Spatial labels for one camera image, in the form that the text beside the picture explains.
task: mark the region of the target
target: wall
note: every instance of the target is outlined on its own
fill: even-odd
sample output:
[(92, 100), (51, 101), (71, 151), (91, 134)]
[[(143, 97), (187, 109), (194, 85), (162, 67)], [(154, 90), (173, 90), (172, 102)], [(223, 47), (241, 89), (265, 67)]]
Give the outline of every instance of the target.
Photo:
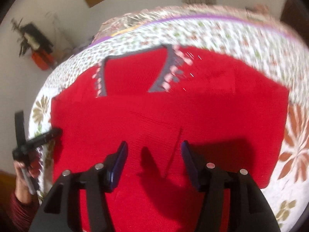
[[(240, 8), (259, 2), (266, 3), (279, 18), (283, 1), (217, 0), (217, 3)], [(18, 57), (18, 35), (11, 32), (12, 18), (24, 18), (24, 23), (34, 21), (55, 42), (54, 29), (47, 13), (56, 14), (71, 42), (77, 46), (95, 35), (101, 24), (110, 18), (145, 8), (181, 3), (181, 0), (105, 0), (88, 8), (84, 0), (16, 0), (0, 25), (0, 169), (14, 172), (11, 160), (11, 150), (16, 145), (14, 112), (24, 109), (27, 127), (31, 106), (50, 73), (40, 71), (28, 56)]]

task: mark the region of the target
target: purple stripe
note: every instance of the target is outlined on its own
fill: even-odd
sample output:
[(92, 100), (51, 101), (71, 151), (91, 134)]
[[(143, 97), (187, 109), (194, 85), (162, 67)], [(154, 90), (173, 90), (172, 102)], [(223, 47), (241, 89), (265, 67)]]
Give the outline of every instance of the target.
[[(233, 16), (217, 16), (217, 15), (200, 14), (200, 15), (194, 15), (194, 16), (189, 15), (189, 16), (181, 16), (181, 17), (173, 17), (173, 18), (160, 19), (160, 20), (157, 20), (157, 21), (152, 21), (152, 22), (149, 22), (149, 23), (142, 24), (140, 27), (144, 27), (144, 26), (148, 26), (148, 25), (152, 25), (152, 24), (156, 24), (156, 23), (161, 23), (161, 22), (179, 20), (179, 19), (198, 19), (198, 18), (225, 19), (227, 21), (238, 21), (238, 22), (244, 22), (244, 23), (246, 23), (248, 25), (257, 26), (257, 23), (250, 22), (250, 21), (247, 21), (247, 20), (244, 20), (244, 19), (233, 17)], [(264, 28), (264, 29), (268, 29), (268, 30), (271, 30), (273, 32), (276, 32), (276, 33), (278, 33), (280, 35), (283, 35), (283, 36), (285, 36), (287, 38), (295, 39), (295, 37), (293, 37), (293, 36), (291, 36), (289, 34), (286, 34), (284, 32), (278, 31), (278, 30), (274, 29), (272, 26), (261, 25), (261, 24), (258, 24), (258, 26), (260, 28)], [(99, 43), (101, 43), (101, 42), (103, 42), (105, 40), (111, 39), (111, 38), (112, 37), (110, 37), (110, 36), (106, 36), (106, 37), (100, 38), (99, 40), (97, 40), (97, 41), (93, 42), (91, 45), (89, 45), (88, 48), (90, 48), (90, 47), (92, 47), (92, 46), (94, 46), (96, 44), (99, 44)]]

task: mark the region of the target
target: silver bolt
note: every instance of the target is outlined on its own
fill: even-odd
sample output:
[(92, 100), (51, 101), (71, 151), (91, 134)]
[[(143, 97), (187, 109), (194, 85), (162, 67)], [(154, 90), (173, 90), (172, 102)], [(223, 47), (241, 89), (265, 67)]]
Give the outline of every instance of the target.
[(247, 175), (247, 174), (248, 174), (248, 171), (245, 170), (245, 169), (241, 169), (241, 170), (239, 170), (239, 172), (240, 172), (242, 175)]
[(95, 165), (95, 169), (99, 170), (102, 169), (104, 167), (104, 165), (102, 163), (98, 163)]
[(64, 171), (62, 172), (62, 175), (63, 175), (63, 176), (68, 176), (70, 173), (71, 173), (70, 170), (64, 170)]
[(211, 163), (211, 162), (210, 162), (210, 163), (207, 163), (207, 164), (206, 164), (206, 167), (209, 168), (209, 169), (213, 169), (213, 168), (216, 167), (216, 165), (215, 165), (214, 163)]

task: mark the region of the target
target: white floral fabric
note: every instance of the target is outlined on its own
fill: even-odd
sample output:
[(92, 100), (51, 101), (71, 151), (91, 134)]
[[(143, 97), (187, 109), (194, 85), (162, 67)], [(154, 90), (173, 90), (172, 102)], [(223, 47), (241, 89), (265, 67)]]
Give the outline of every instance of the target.
[[(262, 190), (281, 231), (289, 231), (309, 202), (306, 194), (309, 187), (309, 50), (293, 30), (271, 18), (261, 20), (261, 15), (244, 11), (237, 16), (239, 10), (229, 15), (222, 11), (217, 15), (215, 12), (207, 14), (209, 6), (203, 11), (203, 5), (195, 9), (203, 12), (202, 15), (185, 14), (186, 17), (144, 24), (98, 43), (58, 66), (33, 105), (29, 137), (51, 128), (51, 99), (69, 87), (82, 72), (109, 55), (160, 44), (179, 44), (233, 56), (290, 90), (280, 156), (269, 185)], [(52, 186), (52, 154), (52, 143), (41, 150), (40, 198)]]

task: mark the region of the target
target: bedsheet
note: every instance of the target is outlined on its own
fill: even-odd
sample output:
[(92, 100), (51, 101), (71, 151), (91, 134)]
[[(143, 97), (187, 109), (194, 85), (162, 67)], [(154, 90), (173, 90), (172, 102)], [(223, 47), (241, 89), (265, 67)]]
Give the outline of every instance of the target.
[[(309, 50), (298, 35), (271, 17), (206, 5), (168, 7), (177, 16), (148, 21), (132, 31), (98, 41), (58, 66), (33, 104), (29, 138), (48, 131), (51, 99), (108, 55), (160, 44), (196, 46), (243, 60), (290, 90), (284, 140), (269, 185), (262, 189), (282, 232), (289, 231), (309, 202)], [(39, 198), (52, 186), (54, 143), (40, 149)]]

